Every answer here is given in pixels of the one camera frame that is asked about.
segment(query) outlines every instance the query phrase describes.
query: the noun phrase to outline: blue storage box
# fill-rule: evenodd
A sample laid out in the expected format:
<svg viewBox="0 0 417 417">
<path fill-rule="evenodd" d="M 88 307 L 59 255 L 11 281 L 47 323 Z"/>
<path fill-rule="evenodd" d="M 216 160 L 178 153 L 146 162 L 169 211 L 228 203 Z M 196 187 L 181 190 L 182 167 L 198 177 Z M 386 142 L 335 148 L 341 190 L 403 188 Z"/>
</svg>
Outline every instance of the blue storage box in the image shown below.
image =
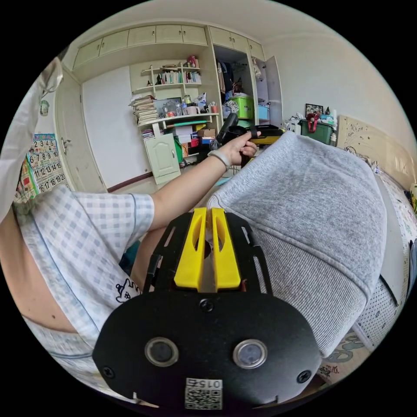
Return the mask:
<svg viewBox="0 0 417 417">
<path fill-rule="evenodd" d="M 259 119 L 269 120 L 269 107 L 258 105 Z"/>
</svg>

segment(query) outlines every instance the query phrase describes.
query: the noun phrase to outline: picture frame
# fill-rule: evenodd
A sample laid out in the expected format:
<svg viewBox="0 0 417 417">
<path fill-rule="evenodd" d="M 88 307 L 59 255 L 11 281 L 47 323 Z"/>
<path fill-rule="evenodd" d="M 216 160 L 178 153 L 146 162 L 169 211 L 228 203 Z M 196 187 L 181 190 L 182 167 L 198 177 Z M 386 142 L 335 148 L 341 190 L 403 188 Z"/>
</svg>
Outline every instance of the picture frame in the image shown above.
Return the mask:
<svg viewBox="0 0 417 417">
<path fill-rule="evenodd" d="M 319 106 L 318 104 L 306 104 L 305 105 L 305 117 L 307 117 L 308 114 L 313 113 L 313 114 L 323 114 L 324 113 L 324 108 L 323 106 Z"/>
</svg>

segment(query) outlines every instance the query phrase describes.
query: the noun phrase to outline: bed headboard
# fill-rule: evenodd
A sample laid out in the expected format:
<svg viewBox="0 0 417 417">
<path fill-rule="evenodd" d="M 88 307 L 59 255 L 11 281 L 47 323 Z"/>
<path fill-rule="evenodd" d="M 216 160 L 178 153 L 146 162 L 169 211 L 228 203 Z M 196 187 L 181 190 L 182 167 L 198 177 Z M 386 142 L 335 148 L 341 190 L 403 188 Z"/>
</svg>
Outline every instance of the bed headboard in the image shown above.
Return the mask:
<svg viewBox="0 0 417 417">
<path fill-rule="evenodd" d="M 356 153 L 377 160 L 379 167 L 401 186 L 410 190 L 417 182 L 417 158 L 392 137 L 377 128 L 348 116 L 339 116 L 338 148 L 352 146 Z"/>
</svg>

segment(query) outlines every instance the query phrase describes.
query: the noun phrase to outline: red item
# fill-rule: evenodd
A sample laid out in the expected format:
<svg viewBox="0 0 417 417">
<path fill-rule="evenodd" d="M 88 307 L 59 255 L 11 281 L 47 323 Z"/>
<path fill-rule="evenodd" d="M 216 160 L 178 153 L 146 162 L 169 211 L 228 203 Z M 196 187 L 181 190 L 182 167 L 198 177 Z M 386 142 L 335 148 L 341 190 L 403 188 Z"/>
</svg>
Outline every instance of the red item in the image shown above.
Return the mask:
<svg viewBox="0 0 417 417">
<path fill-rule="evenodd" d="M 309 113 L 307 115 L 308 131 L 314 133 L 317 128 L 317 121 L 320 119 L 320 114 Z"/>
</svg>

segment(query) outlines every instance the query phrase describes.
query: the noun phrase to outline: hand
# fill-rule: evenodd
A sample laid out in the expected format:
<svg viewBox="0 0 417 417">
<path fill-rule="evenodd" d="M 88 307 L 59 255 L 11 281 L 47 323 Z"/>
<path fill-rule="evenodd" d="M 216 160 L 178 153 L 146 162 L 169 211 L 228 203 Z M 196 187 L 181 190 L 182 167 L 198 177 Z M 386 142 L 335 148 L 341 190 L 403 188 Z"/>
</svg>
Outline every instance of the hand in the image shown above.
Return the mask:
<svg viewBox="0 0 417 417">
<path fill-rule="evenodd" d="M 242 163 L 242 155 L 240 152 L 249 158 L 253 158 L 258 150 L 257 146 L 250 142 L 251 137 L 251 133 L 247 132 L 244 135 L 227 142 L 218 150 L 227 156 L 231 165 L 240 165 Z"/>
</svg>

